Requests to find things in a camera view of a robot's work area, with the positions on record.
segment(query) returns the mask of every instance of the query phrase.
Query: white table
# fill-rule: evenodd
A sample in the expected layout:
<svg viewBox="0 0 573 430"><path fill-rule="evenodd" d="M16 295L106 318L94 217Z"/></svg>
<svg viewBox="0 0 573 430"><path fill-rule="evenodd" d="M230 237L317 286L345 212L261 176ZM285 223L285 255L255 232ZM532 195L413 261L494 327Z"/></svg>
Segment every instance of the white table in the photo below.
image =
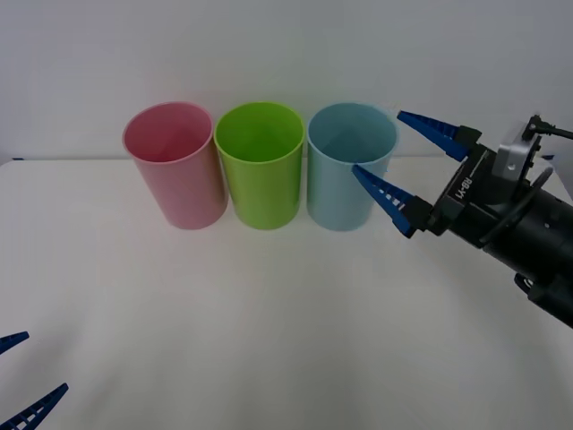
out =
<svg viewBox="0 0 573 430"><path fill-rule="evenodd" d="M456 168L387 178L434 202ZM69 383L41 430L573 426L573 331L450 233L177 230L126 160L10 163L0 204L0 333L31 336L0 422Z"/></svg>

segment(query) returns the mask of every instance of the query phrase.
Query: white backdrop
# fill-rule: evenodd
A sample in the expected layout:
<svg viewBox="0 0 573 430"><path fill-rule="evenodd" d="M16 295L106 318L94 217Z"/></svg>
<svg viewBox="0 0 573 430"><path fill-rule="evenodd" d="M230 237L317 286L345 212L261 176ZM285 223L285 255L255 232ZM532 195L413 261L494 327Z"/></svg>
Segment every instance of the white backdrop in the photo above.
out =
<svg viewBox="0 0 573 430"><path fill-rule="evenodd" d="M573 126L569 0L6 0L0 158L123 156L139 110L219 117L274 99L308 119L363 100L484 131L536 110ZM404 130L399 154L435 149Z"/></svg>

